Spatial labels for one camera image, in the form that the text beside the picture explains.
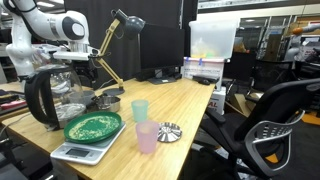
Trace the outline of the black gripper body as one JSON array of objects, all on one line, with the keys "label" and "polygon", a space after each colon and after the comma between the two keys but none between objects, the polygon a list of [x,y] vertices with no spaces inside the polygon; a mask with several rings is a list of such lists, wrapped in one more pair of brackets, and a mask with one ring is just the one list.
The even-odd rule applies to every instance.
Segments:
[{"label": "black gripper body", "polygon": [[92,87],[98,78],[97,69],[91,67],[89,61],[74,61],[72,66],[78,75],[81,84],[83,86]]}]

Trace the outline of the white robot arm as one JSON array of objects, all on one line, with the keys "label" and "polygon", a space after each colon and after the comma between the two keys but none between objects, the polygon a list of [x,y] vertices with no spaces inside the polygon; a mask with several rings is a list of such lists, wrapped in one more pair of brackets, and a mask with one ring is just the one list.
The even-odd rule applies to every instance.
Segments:
[{"label": "white robot arm", "polygon": [[80,12],[44,13],[35,0],[0,0],[0,5],[13,18],[12,43],[6,46],[21,86],[35,68],[32,64],[31,37],[41,40],[67,41],[70,51],[53,54],[56,59],[88,61],[93,47],[89,45],[87,18]]}]

